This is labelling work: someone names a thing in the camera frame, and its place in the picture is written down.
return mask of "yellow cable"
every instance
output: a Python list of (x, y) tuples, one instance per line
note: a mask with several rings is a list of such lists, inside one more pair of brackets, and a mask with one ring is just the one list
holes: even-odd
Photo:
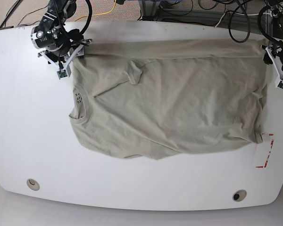
[[(115, 6), (116, 6), (116, 5), (117, 5), (117, 0), (115, 0), (114, 6), (113, 6), (113, 8), (112, 8), (110, 11), (108, 11), (108, 12), (106, 12), (106, 13), (94, 14), (94, 15), (92, 15), (92, 16), (101, 16), (101, 15), (105, 15), (105, 14), (111, 13), (111, 12), (115, 9)], [(88, 16), (81, 16), (80, 18), (76, 19), (75, 21), (78, 21), (78, 20), (83, 19), (83, 18), (85, 18), (85, 17), (88, 17)]]

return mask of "t-shirt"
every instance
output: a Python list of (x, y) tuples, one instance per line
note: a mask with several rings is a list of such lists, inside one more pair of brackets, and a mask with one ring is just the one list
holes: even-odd
[(84, 147), (161, 159), (261, 143), (266, 65), (249, 40), (92, 44), (73, 61), (70, 120)]

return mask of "carpet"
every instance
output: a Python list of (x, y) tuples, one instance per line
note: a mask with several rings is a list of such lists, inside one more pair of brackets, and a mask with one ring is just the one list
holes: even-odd
[[(16, 0), (0, 0), (0, 24), (4, 20), (6, 13), (10, 7), (16, 2)], [(45, 7), (48, 4), (49, 0), (23, 0), (22, 3), (18, 6), (15, 12), (11, 15), (7, 21), (7, 26), (16, 26), (24, 15), (30, 13), (39, 8)], [(88, 15), (88, 7), (85, 0), (77, 0), (77, 10), (73, 17), (67, 21), (74, 21), (81, 16)], [(110, 11), (114, 5), (113, 0), (91, 0), (93, 14), (98, 14), (102, 12)], [(210, 8), (215, 3), (212, 0), (201, 0), (201, 5), (205, 8)], [(262, 8), (262, 0), (254, 0), (248, 3), (247, 12), (248, 13), (258, 13)], [(191, 0), (183, 0), (181, 3), (172, 6), (172, 8), (190, 10), (192, 7)], [(224, 12), (227, 9), (235, 9), (236, 4), (227, 5), (226, 8), (223, 4), (218, 4), (212, 11), (215, 12)], [(202, 10), (198, 5), (198, 0), (193, 0), (193, 9)], [(40, 11), (37, 11), (33, 14), (28, 15), (21, 24), (32, 24), (42, 18), (46, 8)], [(140, 16), (140, 7), (139, 3), (136, 0), (127, 0), (124, 5), (117, 5), (113, 12), (102, 15), (94, 16), (92, 20), (137, 20)]]

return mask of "white bracket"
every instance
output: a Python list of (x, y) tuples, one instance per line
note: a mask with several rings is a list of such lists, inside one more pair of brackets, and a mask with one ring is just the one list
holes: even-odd
[(58, 74), (58, 78), (61, 79), (61, 77), (70, 77), (71, 75), (71, 70), (70, 70), (70, 63), (73, 60), (73, 58), (83, 49), (83, 45), (79, 45), (72, 54), (67, 53), (64, 58), (66, 60), (65, 63), (63, 63), (63, 67), (64, 69), (60, 69), (59, 65), (56, 64), (55, 62), (53, 62), (48, 56), (46, 56), (46, 51), (42, 51), (40, 54), (45, 57), (45, 59), (50, 62), (57, 70), (57, 74)]
[(266, 50), (269, 58), (272, 60), (273, 65), (274, 65), (275, 70), (276, 70), (277, 75), (278, 75), (276, 80), (275, 80), (275, 86), (283, 89), (283, 72), (280, 69), (279, 64), (276, 62), (276, 59), (275, 59), (275, 57), (272, 54), (272, 48), (271, 47), (266, 47), (265, 50)]

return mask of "black cable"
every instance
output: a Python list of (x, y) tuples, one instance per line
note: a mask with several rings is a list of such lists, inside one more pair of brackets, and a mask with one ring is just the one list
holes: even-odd
[[(53, 5), (54, 5), (54, 7), (55, 7), (55, 10), (56, 10), (56, 12), (57, 12), (57, 18), (58, 18), (58, 22), (59, 22), (59, 24), (60, 24), (60, 26), (61, 26), (62, 33), (63, 33), (69, 40), (71, 40), (72, 38), (69, 37), (68, 32), (65, 30), (65, 28), (64, 28), (64, 26), (63, 26), (63, 23), (62, 23), (62, 21), (61, 21), (61, 18), (60, 18), (59, 14), (58, 14), (58, 6), (57, 6), (57, 3), (56, 3), (56, 0), (52, 0), (52, 1), (53, 1)], [(85, 46), (86, 46), (85, 43), (81, 43), (81, 42), (79, 42), (78, 40), (74, 40), (74, 39), (73, 39), (73, 41), (74, 41), (75, 43), (77, 43), (77, 44), (82, 44), (82, 45), (85, 45)]]
[(202, 5), (201, 5), (201, 0), (198, 0), (198, 5), (200, 8), (204, 9), (204, 10), (211, 10), (211, 9), (214, 9), (217, 5), (218, 5), (218, 2), (215, 1), (215, 5), (213, 5), (211, 8), (204, 8)]
[(191, 0), (191, 2), (192, 2), (192, 8), (191, 8), (191, 10), (188, 13), (185, 13), (185, 14), (173, 14), (173, 13), (170, 13), (168, 11), (164, 11), (164, 10), (163, 11), (168, 13), (168, 14), (174, 15), (174, 16), (185, 16), (185, 15), (188, 15), (189, 13), (191, 13), (193, 11), (193, 8), (194, 8), (193, 0)]
[(8, 16), (8, 14), (10, 13), (11, 9), (17, 4), (18, 1), (16, 1), (11, 7), (10, 9), (8, 10), (8, 12), (6, 13), (5, 17)]
[(140, 10), (140, 12), (141, 12), (141, 15), (140, 15), (140, 17), (139, 17), (137, 20), (140, 20), (140, 19), (141, 19), (141, 17), (142, 17), (142, 11)]
[(43, 8), (40, 8), (40, 9), (37, 9), (37, 10), (31, 12), (31, 13), (26, 14), (26, 15), (20, 20), (20, 22), (18, 23), (18, 25), (20, 25), (20, 23), (21, 23), (21, 22), (24, 20), (24, 18), (27, 17), (28, 15), (30, 15), (30, 14), (32, 14), (32, 13), (35, 13), (35, 12), (41, 10), (41, 9), (44, 9), (44, 8), (46, 8), (47, 6), (45, 6), (45, 7), (43, 7)]
[(222, 20), (220, 21), (220, 23), (225, 19), (226, 14), (229, 14), (229, 16), (231, 16), (231, 13), (232, 13), (232, 12), (233, 12), (232, 10), (226, 11), (225, 14), (224, 14), (224, 17), (222, 18)]
[(65, 45), (63, 44), (63, 46), (61, 47), (61, 50), (58, 54), (58, 65), (60, 67), (60, 69), (63, 69), (63, 64), (61, 63), (61, 54), (62, 54), (62, 51), (65, 49)]
[[(249, 19), (249, 16), (247, 15), (247, 12), (245, 11), (245, 8), (244, 8), (243, 5), (239, 2), (239, 0), (236, 0), (236, 3), (238, 4), (238, 7), (237, 7), (237, 8), (233, 11), (233, 13), (231, 14), (230, 20), (229, 20), (229, 22), (228, 22), (228, 32), (229, 32), (230, 37), (231, 37), (231, 39), (232, 39), (233, 41), (235, 41), (235, 42), (237, 42), (237, 43), (244, 43), (244, 42), (246, 42), (246, 41), (249, 39), (249, 37), (250, 37), (250, 19)], [(247, 20), (247, 35), (246, 35), (246, 38), (243, 39), (242, 41), (236, 40), (236, 39), (233, 37), (232, 31), (231, 31), (232, 18), (233, 18), (234, 14), (237, 12), (237, 10), (238, 10), (239, 8), (242, 10), (242, 12), (243, 12), (243, 14), (245, 15), (246, 20)]]
[(212, 1), (215, 1), (215, 2), (218, 2), (220, 4), (224, 4), (224, 5), (230, 5), (230, 4), (233, 4), (235, 2), (235, 0), (212, 0)]
[(174, 5), (177, 5), (178, 3), (182, 2), (182, 1), (176, 1), (175, 3), (169, 3), (167, 1), (163, 1), (163, 2), (168, 6), (174, 6)]
[(2, 23), (0, 24), (0, 28), (3, 27), (4, 24), (6, 24), (7, 20), (9, 19), (9, 17), (13, 14), (13, 12), (16, 10), (16, 8), (19, 6), (19, 4), (22, 2), (22, 0), (17, 0), (12, 7), (9, 9), (6, 17), (4, 18), (4, 20), (2, 21)]
[(243, 0), (243, 3), (244, 3), (245, 11), (247, 11), (247, 3), (245, 3), (245, 0)]
[(87, 18), (86, 24), (85, 24), (84, 28), (81, 30), (80, 34), (84, 34), (85, 33), (85, 31), (89, 27), (89, 24), (90, 24), (90, 21), (91, 21), (91, 17), (92, 17), (92, 5), (91, 5), (89, 0), (85, 0), (85, 2), (88, 5), (89, 14), (88, 14), (88, 18)]
[(259, 14), (258, 14), (258, 18), (257, 18), (257, 25), (258, 25), (258, 28), (259, 28), (260, 32), (262, 33), (262, 35), (263, 35), (264, 37), (266, 37), (266, 38), (267, 38), (268, 40), (270, 40), (271, 42), (273, 42), (273, 43), (275, 43), (275, 44), (281, 46), (283, 43), (282, 43), (281, 41), (278, 41), (278, 40), (274, 39), (273, 37), (269, 36), (268, 34), (266, 34), (266, 32), (264, 31), (264, 29), (263, 29), (263, 27), (262, 27), (262, 25), (261, 25), (261, 19), (262, 19), (263, 13), (265, 13), (265, 12), (266, 12), (267, 10), (269, 10), (269, 9), (270, 9), (270, 6), (264, 6), (264, 7), (260, 10), (260, 12), (259, 12)]

